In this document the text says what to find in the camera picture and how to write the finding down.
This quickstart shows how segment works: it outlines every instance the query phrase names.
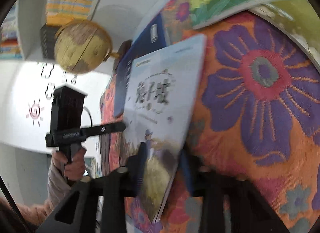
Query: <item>blue book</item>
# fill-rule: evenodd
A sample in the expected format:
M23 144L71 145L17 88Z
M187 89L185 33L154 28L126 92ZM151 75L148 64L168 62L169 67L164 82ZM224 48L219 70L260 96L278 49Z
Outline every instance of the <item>blue book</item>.
M124 111L124 102L127 94L132 61L165 47L162 17L161 14L158 14L140 34L116 69L116 94L113 113L115 118L121 116Z

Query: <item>screw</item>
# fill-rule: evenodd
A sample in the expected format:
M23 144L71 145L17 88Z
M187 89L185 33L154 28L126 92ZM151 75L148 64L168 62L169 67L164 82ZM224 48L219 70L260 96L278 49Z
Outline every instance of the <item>screw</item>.
M247 176L245 175L245 174L238 174L237 176L236 176L236 180L238 180L238 181L245 181L245 180L247 180L248 178L247 178Z
M199 172L210 172L210 168L207 166L201 166Z
M82 182L85 182L85 183L90 182L90 181L91 181L91 177L88 176L88 175L87 175L87 176L84 176L84 177L82 177L81 181L82 181Z
M128 168L125 166L121 166L117 169L117 172L119 173L126 173L128 171Z

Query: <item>white wall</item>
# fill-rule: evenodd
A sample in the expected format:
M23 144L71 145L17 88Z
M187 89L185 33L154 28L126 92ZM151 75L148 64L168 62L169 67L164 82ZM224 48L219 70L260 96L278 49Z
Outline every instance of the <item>white wall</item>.
M46 154L0 143L0 175L16 203L44 203L48 168Z
M67 85L88 94L84 100L92 115L93 124L100 124L100 97L105 91L110 76L97 72L90 72L85 75L78 75L76 83L72 81L74 75L64 75L59 65L47 64L41 77L44 63L21 62L12 75L3 77L7 70L15 69L13 65L0 62L0 76L6 81L6 87L0 88L3 96L1 104L0 119L0 142L23 148L31 151L50 153L45 145L45 134L50 131L51 104L52 98L47 99L45 91L49 84L47 95L55 87L62 86L67 81ZM32 119L29 113L29 106L34 104L40 106L40 115ZM82 114L82 126L90 126L90 119L86 112ZM99 137L87 139L83 144L87 148L87 157L95 157L95 146L99 142Z

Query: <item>sun drawing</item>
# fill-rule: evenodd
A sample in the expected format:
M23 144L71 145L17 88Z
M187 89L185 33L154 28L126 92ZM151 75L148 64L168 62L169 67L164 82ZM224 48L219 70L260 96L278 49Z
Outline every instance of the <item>sun drawing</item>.
M40 127L40 121L43 121L43 118L40 117L40 113L44 110L44 107L40 107L40 99L39 102L36 103L36 101L33 99L33 104L30 106L30 104L28 104L29 106L29 113L26 115L26 118L31 117L33 119L32 125L35 125L35 120L38 121L38 125Z

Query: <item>floral fabric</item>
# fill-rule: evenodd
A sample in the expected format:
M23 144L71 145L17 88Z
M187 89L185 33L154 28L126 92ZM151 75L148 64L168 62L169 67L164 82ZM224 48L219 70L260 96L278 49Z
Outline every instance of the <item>floral fabric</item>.
M207 35L187 136L193 153L223 174L246 174L290 232L307 233L320 215L319 73L288 37L248 12L192 30L187 3L171 0L162 14L171 43ZM113 102L105 107L110 116ZM225 210L230 223L227 203ZM144 233L197 232L201 199L190 198L178 172L159 223L149 224L137 199L126 200L126 212Z
M101 111L101 124L113 123L118 120L121 120L121 117L115 119L113 117L114 102L115 102L115 92L116 92L116 75L111 77L109 84L106 88L104 94L104 104L102 105L103 109ZM120 133L110 134L110 149L109 149L109 170L113 171L119 167L119 142L120 142Z

